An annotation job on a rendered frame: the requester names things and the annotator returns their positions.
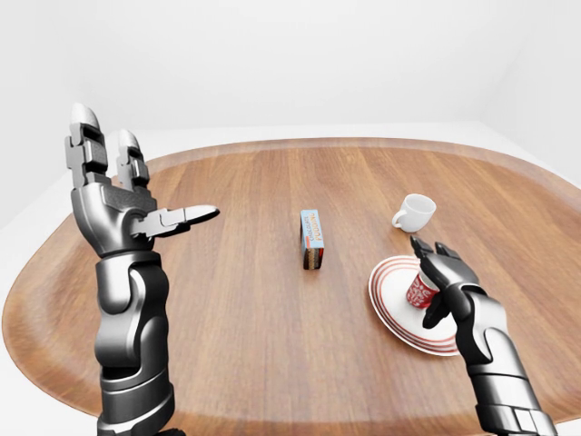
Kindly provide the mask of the blue pudding box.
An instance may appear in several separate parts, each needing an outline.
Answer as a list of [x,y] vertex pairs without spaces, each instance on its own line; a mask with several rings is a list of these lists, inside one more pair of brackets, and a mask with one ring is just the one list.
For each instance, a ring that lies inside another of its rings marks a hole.
[[316,270],[322,265],[324,240],[317,210],[300,212],[300,243],[305,270]]

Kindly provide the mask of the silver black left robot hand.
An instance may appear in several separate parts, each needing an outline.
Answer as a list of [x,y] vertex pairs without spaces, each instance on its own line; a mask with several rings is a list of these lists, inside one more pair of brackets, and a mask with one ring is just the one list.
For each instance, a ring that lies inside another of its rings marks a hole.
[[65,154],[74,183],[74,218],[85,240],[102,258],[151,250],[156,237],[187,232],[192,225],[220,213],[213,205],[160,209],[148,190],[150,176],[139,143],[127,130],[119,133],[120,184],[113,185],[106,174],[103,133],[94,112],[83,104],[73,105]]

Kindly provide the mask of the red patterned mug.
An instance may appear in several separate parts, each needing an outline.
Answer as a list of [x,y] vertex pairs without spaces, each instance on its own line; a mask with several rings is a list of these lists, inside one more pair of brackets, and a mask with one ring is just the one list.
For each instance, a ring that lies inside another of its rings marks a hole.
[[419,270],[406,292],[406,299],[413,307],[425,309],[430,306],[437,293],[439,293],[437,285]]

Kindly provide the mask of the white plate with red rings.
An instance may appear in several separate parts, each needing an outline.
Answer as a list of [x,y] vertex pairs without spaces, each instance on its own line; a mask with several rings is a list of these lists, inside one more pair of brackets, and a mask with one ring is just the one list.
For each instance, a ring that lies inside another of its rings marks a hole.
[[419,259],[397,255],[380,261],[369,277],[369,297],[382,323],[399,339],[437,356],[459,355],[457,325],[449,314],[433,329],[422,325],[426,310],[413,306],[407,292],[419,273]]

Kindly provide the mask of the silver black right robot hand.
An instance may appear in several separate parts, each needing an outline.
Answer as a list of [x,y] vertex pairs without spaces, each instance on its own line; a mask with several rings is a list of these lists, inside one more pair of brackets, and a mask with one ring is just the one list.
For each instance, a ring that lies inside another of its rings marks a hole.
[[432,249],[417,236],[410,236],[409,239],[415,255],[420,259],[421,271],[438,288],[424,315],[423,327],[434,328],[450,313],[456,322],[467,319],[471,314],[471,304],[462,287],[479,285],[474,271],[444,243],[435,242]]

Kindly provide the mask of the white mug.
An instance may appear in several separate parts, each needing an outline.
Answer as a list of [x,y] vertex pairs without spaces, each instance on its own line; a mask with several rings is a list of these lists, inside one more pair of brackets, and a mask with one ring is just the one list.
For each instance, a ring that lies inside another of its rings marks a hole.
[[394,214],[391,224],[406,233],[414,233],[428,223],[436,210],[437,205],[431,198],[419,193],[410,193]]

